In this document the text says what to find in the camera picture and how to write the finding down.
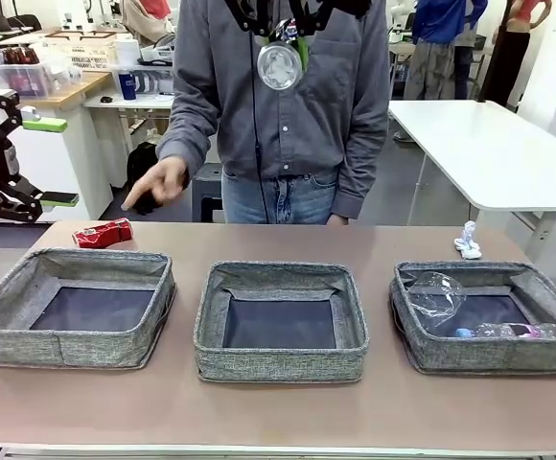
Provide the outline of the person's right hand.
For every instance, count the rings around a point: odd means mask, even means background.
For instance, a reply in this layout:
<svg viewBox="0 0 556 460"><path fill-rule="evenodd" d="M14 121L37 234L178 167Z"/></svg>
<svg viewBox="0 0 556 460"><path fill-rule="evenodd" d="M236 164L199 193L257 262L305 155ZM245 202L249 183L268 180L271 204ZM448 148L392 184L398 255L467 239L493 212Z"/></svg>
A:
<svg viewBox="0 0 556 460"><path fill-rule="evenodd" d="M183 159L170 156L158 161L131 187L121 205L127 211L146 193L150 193L158 204L176 199L184 190L187 166Z"/></svg>

